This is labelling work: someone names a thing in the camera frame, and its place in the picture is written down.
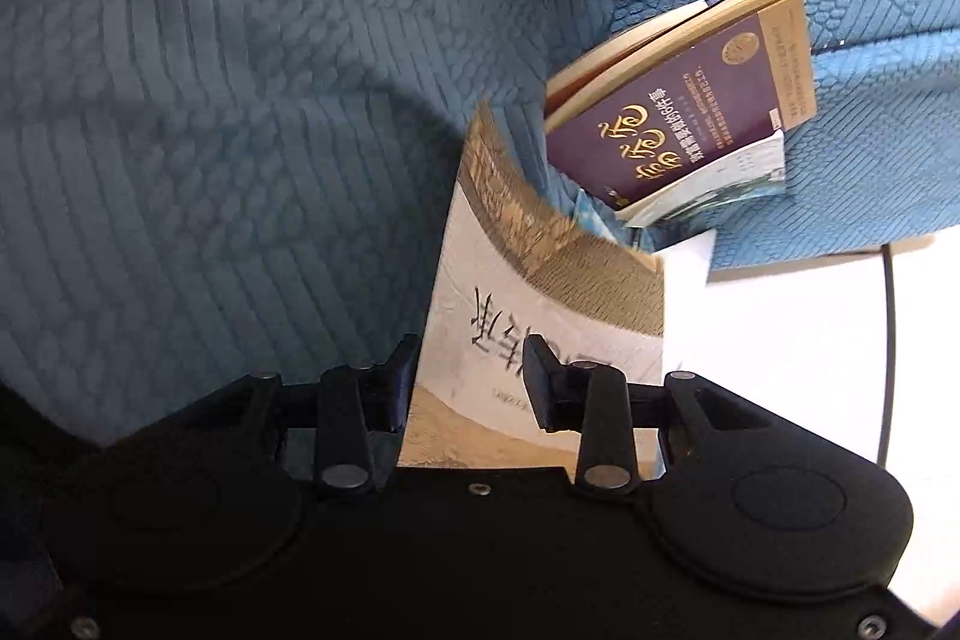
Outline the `beige book with gold pattern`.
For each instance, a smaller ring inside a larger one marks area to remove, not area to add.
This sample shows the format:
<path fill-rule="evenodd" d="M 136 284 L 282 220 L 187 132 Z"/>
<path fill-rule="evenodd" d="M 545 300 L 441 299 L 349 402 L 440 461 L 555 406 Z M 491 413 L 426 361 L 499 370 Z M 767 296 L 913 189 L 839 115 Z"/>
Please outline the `beige book with gold pattern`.
<path fill-rule="evenodd" d="M 524 341 L 556 359 L 661 380 L 664 260 L 592 234 L 524 179 L 488 107 L 467 130 L 400 461 L 420 468 L 576 463 L 535 419 Z"/>

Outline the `purple and gold book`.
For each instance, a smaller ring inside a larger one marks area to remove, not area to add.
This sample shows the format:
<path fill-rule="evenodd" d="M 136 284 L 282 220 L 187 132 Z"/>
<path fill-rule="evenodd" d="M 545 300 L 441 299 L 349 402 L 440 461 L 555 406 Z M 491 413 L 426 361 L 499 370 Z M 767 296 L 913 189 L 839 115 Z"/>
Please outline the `purple and gold book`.
<path fill-rule="evenodd" d="M 619 211 L 817 112 L 804 0 L 724 3 L 545 115 L 548 162 Z"/>

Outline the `white postcard with building photo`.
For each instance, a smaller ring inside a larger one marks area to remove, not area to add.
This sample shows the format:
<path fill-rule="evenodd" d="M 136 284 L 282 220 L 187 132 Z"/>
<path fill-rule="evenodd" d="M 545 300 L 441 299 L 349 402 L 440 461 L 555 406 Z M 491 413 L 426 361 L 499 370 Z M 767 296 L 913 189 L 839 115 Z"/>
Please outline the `white postcard with building photo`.
<path fill-rule="evenodd" d="M 779 195 L 784 188 L 786 152 L 784 133 L 778 130 L 619 209 L 615 218 L 625 226 L 644 229 L 690 218 L 716 206 Z"/>

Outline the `orange edged book underneath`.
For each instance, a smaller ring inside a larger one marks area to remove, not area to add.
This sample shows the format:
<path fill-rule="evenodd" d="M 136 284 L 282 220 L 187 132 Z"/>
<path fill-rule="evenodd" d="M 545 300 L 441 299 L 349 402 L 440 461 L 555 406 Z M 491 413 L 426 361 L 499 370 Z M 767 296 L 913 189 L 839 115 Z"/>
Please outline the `orange edged book underneath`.
<path fill-rule="evenodd" d="M 768 3 L 775 0 L 760 0 L 760 5 L 765 7 Z M 574 92 L 584 88 L 590 80 L 604 73 L 605 70 L 618 64 L 628 55 L 647 42 L 656 39 L 664 32 L 670 31 L 677 26 L 683 25 L 690 18 L 697 18 L 698 14 L 705 11 L 715 10 L 724 3 L 734 3 L 734 7 L 743 7 L 743 0 L 719 0 L 719 2 L 709 5 L 706 0 L 693 0 L 680 7 L 656 14 L 652 18 L 647 18 L 637 25 L 622 29 L 617 34 L 609 37 L 607 41 L 602 42 L 596 47 L 588 50 L 581 57 L 576 58 L 571 64 L 557 71 L 550 80 L 547 81 L 545 88 L 544 113 L 547 117 L 556 112 L 566 101 L 573 96 Z"/>

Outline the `blue textured quilt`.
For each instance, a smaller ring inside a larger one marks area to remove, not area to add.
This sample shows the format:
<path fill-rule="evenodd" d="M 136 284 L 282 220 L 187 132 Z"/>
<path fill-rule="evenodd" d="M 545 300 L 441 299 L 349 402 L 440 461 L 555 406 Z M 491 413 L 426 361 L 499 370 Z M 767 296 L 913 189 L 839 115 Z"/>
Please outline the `blue textured quilt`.
<path fill-rule="evenodd" d="M 309 381 L 427 313 L 488 101 L 524 174 L 548 75 L 690 0 L 2 0 L 2 378 L 91 442 L 252 370 Z M 958 0 L 805 0 L 788 190 L 661 232 L 716 268 L 958 220 Z"/>

